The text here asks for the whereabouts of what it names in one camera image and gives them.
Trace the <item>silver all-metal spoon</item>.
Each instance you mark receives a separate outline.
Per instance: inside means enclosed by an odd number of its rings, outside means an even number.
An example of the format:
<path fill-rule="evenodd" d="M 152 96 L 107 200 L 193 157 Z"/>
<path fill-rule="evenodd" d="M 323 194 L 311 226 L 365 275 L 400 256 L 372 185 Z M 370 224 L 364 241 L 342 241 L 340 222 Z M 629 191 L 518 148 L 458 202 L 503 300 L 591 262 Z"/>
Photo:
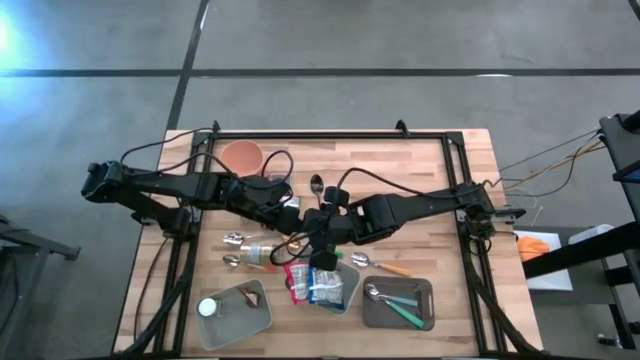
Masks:
<path fill-rule="evenodd" d="M 222 241 L 227 245 L 240 247 L 244 243 L 249 243 L 251 241 L 262 241 L 262 240 L 277 239 L 277 238 L 279 238 L 279 235 L 273 235 L 273 234 L 246 235 L 238 232 L 231 232 L 231 233 L 225 234 L 222 237 Z"/>

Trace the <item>red ramen packet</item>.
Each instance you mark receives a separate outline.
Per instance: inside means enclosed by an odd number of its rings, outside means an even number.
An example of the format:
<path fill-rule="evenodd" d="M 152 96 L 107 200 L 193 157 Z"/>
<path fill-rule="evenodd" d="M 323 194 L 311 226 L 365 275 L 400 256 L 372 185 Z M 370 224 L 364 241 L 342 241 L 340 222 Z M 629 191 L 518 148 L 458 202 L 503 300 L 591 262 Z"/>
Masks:
<path fill-rule="evenodd" d="M 309 265 L 307 262 L 294 262 L 284 266 L 286 284 L 292 302 L 297 305 L 307 300 L 309 295 Z"/>

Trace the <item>silver spoon green handle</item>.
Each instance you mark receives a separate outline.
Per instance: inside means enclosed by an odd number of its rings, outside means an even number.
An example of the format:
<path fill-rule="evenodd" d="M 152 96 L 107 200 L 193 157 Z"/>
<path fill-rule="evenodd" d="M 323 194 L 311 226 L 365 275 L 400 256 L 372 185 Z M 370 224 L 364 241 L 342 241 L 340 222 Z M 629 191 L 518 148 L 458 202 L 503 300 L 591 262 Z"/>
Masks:
<path fill-rule="evenodd" d="M 390 301 L 390 300 L 384 300 L 384 299 L 382 299 L 382 300 L 374 300 L 374 301 L 382 301 L 384 304 L 389 306 L 398 315 L 400 315 L 402 318 L 404 318 L 406 321 L 411 323 L 416 328 L 422 328 L 425 325 L 425 322 L 421 318 L 419 318 L 418 316 L 414 315 L 412 312 L 406 310 L 404 308 L 404 304 L 400 304 L 400 303 L 396 303 L 396 302 L 393 302 L 393 301 Z"/>

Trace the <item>glass herb spice jar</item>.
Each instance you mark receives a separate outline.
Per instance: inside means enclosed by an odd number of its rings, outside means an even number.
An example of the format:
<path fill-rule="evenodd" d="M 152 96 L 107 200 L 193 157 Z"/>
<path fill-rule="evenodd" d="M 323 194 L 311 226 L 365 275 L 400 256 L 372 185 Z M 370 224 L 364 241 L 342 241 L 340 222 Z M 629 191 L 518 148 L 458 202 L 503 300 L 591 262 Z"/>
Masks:
<path fill-rule="evenodd" d="M 273 264 L 273 260 L 278 260 L 280 250 L 272 244 L 250 244 L 240 247 L 240 261 L 245 264 L 268 266 Z"/>

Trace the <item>black diagonal bar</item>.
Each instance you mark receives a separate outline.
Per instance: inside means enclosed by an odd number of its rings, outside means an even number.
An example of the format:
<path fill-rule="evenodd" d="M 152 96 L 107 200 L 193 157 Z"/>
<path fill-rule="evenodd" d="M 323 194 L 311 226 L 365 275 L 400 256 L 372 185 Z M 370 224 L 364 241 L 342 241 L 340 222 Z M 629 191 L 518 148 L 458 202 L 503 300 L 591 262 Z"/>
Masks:
<path fill-rule="evenodd" d="M 528 260 L 523 270 L 533 278 L 635 249 L 640 249 L 640 224 L 631 222 Z"/>

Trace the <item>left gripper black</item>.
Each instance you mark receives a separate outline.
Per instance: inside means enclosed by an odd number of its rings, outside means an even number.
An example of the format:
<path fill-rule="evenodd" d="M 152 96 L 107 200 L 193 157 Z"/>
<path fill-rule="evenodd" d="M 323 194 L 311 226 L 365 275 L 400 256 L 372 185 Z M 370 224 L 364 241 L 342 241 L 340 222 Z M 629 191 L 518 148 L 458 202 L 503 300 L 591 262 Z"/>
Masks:
<path fill-rule="evenodd" d="M 294 191 L 289 180 L 278 183 L 266 177 L 232 177 L 225 191 L 224 205 L 230 212 L 257 220 L 280 208 L 280 200 L 290 199 Z M 284 206 L 278 213 L 278 231 L 299 233 L 303 228 L 300 209 Z"/>

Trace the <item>black aluminium table frame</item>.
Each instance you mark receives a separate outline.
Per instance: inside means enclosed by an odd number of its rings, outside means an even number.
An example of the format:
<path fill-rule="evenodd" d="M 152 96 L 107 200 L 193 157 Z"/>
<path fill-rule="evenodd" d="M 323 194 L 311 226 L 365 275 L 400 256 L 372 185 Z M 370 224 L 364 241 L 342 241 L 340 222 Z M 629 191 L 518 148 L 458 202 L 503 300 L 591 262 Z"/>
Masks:
<path fill-rule="evenodd" d="M 449 185 L 441 141 L 418 139 L 427 132 L 449 133 L 464 138 L 471 178 L 478 183 L 499 177 L 489 131 L 410 130 L 404 138 L 400 130 L 320 130 L 283 131 L 275 139 L 252 139 L 264 156 L 286 149 L 295 161 L 292 184 L 300 197 L 301 211 L 316 206 L 309 190 L 314 173 L 325 186 L 337 183 L 351 167 L 367 169 L 408 188 L 423 192 Z M 408 358 L 476 357 L 479 355 L 471 305 L 463 271 L 460 241 L 455 231 L 455 215 L 447 213 L 403 226 L 391 238 L 363 247 L 340 246 L 344 262 L 350 263 L 352 250 L 362 251 L 374 260 L 405 267 L 413 276 L 426 278 L 434 288 L 435 326 L 430 331 L 377 329 L 367 327 L 361 317 L 362 284 L 343 315 L 331 314 L 319 306 L 293 305 L 284 287 L 284 272 L 266 273 L 241 266 L 235 270 L 223 264 L 225 246 L 220 239 L 230 231 L 258 230 L 251 221 L 223 211 L 205 212 L 203 230 L 196 254 L 187 317 L 179 355 L 185 358 Z M 512 226 L 498 224 L 503 231 L 492 238 L 489 268 L 497 301 L 514 327 L 536 349 L 542 349 L 541 336 L 531 296 L 522 268 Z M 144 227 L 136 254 L 132 278 L 113 352 L 124 351 L 133 343 L 136 304 L 154 254 L 163 241 L 157 226 Z M 139 327 L 146 326 L 158 310 L 170 258 L 165 245 L 155 275 L 143 300 Z M 266 289 L 273 315 L 272 325 L 249 338 L 207 351 L 202 347 L 196 305 L 200 298 L 224 288 L 259 279 Z"/>

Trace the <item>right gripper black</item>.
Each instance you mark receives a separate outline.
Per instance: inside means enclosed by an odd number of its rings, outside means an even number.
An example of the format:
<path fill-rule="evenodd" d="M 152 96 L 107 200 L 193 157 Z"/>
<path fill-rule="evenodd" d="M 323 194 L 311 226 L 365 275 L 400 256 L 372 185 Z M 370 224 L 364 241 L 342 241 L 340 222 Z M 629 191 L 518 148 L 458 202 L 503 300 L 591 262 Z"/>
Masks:
<path fill-rule="evenodd" d="M 347 207 L 349 193 L 337 186 L 329 186 L 324 192 L 326 203 Z M 331 214 L 327 210 L 308 209 L 304 213 L 302 231 L 309 234 L 314 250 L 327 250 L 330 246 L 343 245 L 353 240 L 353 223 L 346 215 Z M 335 271 L 338 256 L 333 252 L 314 251 L 309 258 L 311 267 Z"/>

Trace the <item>white plastic box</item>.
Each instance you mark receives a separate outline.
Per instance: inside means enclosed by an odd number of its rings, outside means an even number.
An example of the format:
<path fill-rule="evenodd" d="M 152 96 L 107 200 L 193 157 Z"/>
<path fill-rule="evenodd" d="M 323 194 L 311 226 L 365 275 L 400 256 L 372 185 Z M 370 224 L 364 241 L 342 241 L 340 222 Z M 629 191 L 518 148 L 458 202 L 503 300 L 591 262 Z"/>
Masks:
<path fill-rule="evenodd" d="M 604 234 L 610 230 L 614 229 L 614 226 L 609 224 L 600 224 L 594 227 L 590 227 L 587 230 L 581 231 L 577 234 L 574 234 L 569 237 L 568 244 L 574 245 L 576 243 L 582 242 L 584 240 L 596 237 L 598 235 Z"/>

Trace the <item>spoon with grey-blue handle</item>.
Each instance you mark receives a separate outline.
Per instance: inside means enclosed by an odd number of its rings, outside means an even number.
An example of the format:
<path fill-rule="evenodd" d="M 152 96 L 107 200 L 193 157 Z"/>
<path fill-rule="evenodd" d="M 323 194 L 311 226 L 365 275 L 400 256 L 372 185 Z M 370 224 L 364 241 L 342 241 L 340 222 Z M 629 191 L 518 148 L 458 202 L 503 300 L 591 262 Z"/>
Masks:
<path fill-rule="evenodd" d="M 393 301 L 393 302 L 396 302 L 396 303 L 408 305 L 408 306 L 411 306 L 411 307 L 417 307 L 418 306 L 418 301 L 417 300 L 383 294 L 373 284 L 367 284 L 364 287 L 364 290 L 365 290 L 366 295 L 372 300 L 382 300 L 382 299 L 384 299 L 384 300 L 390 300 L 390 301 Z"/>

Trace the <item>spoon with wooden handle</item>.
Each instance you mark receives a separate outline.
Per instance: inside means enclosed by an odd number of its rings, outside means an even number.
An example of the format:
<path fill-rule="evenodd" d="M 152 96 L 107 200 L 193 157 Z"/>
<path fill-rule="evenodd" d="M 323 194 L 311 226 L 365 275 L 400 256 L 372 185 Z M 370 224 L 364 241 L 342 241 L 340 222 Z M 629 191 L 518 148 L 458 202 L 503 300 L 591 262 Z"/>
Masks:
<path fill-rule="evenodd" d="M 410 277 L 412 275 L 412 272 L 406 268 L 372 261 L 365 253 L 362 252 L 353 252 L 350 259 L 355 265 L 360 267 L 373 266 L 403 277 Z"/>

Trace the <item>blue ramen packet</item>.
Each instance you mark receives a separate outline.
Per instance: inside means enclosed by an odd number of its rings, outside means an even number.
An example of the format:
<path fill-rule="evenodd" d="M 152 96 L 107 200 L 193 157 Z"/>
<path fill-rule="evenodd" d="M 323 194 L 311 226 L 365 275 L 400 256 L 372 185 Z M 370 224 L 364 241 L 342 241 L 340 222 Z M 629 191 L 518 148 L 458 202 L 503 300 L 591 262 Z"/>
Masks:
<path fill-rule="evenodd" d="M 344 283 L 339 271 L 311 267 L 308 280 L 308 300 L 311 304 L 342 309 Z"/>

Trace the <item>light grey rectangular bin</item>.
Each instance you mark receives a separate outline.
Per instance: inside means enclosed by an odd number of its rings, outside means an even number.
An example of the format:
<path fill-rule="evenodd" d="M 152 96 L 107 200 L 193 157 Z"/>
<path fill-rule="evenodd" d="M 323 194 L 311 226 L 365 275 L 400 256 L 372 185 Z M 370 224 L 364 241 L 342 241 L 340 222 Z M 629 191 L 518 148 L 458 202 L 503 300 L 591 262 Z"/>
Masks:
<path fill-rule="evenodd" d="M 238 287 L 248 287 L 262 295 L 257 308 L 249 308 Z M 219 302 L 216 316 L 202 317 L 197 305 L 203 298 L 211 297 Z M 249 338 L 268 329 L 273 322 L 271 305 L 264 284 L 259 279 L 251 279 L 239 285 L 218 291 L 201 298 L 196 305 L 199 336 L 202 347 L 207 351 L 221 349 L 227 345 Z"/>

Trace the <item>terracotta bowl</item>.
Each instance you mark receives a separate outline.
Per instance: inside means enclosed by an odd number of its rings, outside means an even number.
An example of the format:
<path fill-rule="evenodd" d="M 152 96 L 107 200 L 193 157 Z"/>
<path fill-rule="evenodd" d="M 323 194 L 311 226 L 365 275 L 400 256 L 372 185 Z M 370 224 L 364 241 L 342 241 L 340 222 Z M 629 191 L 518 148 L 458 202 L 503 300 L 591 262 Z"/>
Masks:
<path fill-rule="evenodd" d="M 238 140 L 226 146 L 220 160 L 240 177 L 256 175 L 263 164 L 263 152 L 250 140 Z"/>

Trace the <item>dark grey translucent bin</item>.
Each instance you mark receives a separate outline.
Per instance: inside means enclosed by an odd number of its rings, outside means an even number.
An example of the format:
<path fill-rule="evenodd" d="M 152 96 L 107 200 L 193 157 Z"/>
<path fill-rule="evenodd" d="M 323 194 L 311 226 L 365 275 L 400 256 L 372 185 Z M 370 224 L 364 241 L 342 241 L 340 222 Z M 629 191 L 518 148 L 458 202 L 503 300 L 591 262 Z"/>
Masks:
<path fill-rule="evenodd" d="M 375 285 L 386 295 L 417 300 L 416 308 L 407 305 L 404 308 L 421 318 L 425 325 L 416 328 L 382 301 L 371 300 L 364 290 L 367 284 Z M 370 328 L 430 331 L 435 326 L 433 286 L 427 279 L 369 276 L 364 280 L 363 293 L 362 320 Z"/>

